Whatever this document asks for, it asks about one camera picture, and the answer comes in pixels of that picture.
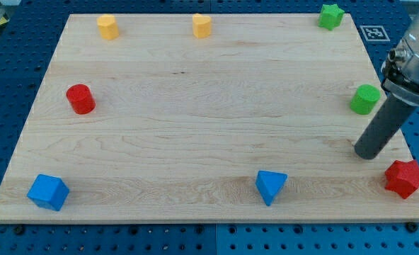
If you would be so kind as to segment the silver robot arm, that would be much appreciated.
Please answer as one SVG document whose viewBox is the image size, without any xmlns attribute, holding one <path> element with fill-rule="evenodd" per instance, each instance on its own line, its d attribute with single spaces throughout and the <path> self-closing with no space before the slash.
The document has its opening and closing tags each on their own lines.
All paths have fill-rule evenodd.
<svg viewBox="0 0 419 255">
<path fill-rule="evenodd" d="M 419 13 L 383 64 L 383 88 L 403 102 L 419 106 Z"/>
</svg>

